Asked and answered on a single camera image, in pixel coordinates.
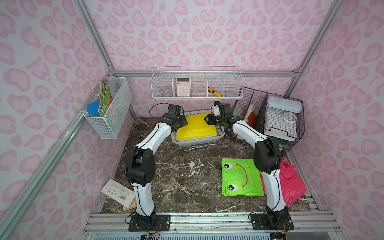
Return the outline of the yellow raincoat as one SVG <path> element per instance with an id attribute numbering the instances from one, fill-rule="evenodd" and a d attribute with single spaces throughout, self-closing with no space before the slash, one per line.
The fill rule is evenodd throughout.
<path id="1" fill-rule="evenodd" d="M 187 116 L 188 125 L 177 131 L 177 140 L 182 141 L 216 136 L 216 127 L 214 125 L 208 125 L 205 121 L 207 115 L 209 115 L 209 113 Z"/>

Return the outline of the green frog raincoat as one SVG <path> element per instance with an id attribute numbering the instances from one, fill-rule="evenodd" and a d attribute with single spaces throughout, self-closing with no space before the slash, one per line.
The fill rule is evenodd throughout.
<path id="1" fill-rule="evenodd" d="M 222 194 L 233 196 L 263 196 L 261 174 L 252 159 L 222 160 Z"/>

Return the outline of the pink raincoat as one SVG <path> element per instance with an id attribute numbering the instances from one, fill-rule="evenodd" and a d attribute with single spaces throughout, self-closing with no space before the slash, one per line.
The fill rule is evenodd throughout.
<path id="1" fill-rule="evenodd" d="M 284 201 L 287 206 L 300 199 L 307 192 L 306 185 L 295 166 L 285 160 L 282 160 L 281 163 L 280 180 Z"/>

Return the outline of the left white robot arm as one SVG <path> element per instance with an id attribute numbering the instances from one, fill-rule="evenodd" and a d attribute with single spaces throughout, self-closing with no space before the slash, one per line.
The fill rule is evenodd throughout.
<path id="1" fill-rule="evenodd" d="M 149 135 L 140 143 L 127 147 L 125 176 L 136 195 L 137 218 L 148 221 L 155 218 L 155 204 L 151 189 L 156 171 L 155 153 L 166 138 L 187 125 L 183 107 L 168 104 L 168 112 L 162 115 Z"/>

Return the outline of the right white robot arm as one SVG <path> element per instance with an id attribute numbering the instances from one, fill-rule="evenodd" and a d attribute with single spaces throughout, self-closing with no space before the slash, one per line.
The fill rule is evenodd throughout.
<path id="1" fill-rule="evenodd" d="M 207 115 L 208 125 L 222 126 L 225 130 L 241 136 L 254 148 L 254 165 L 261 172 L 267 193 L 267 218 L 272 223 L 278 223 L 289 217 L 288 208 L 283 198 L 280 167 L 282 155 L 278 140 L 268 137 L 250 127 L 240 117 L 234 116 L 228 103 L 213 103 L 213 114 Z"/>

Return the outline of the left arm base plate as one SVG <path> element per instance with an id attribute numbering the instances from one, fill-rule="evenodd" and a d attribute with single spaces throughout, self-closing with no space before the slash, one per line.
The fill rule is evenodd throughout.
<path id="1" fill-rule="evenodd" d="M 135 213 L 128 224 L 129 232 L 168 232 L 170 230 L 171 215 L 152 213 L 146 217 Z"/>

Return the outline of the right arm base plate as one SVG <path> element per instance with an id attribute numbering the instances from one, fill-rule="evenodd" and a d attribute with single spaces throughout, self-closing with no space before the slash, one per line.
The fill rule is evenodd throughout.
<path id="1" fill-rule="evenodd" d="M 295 229 L 290 214 L 284 211 L 262 214 L 250 213 L 248 219 L 251 221 L 255 231 L 272 230 L 287 232 Z"/>

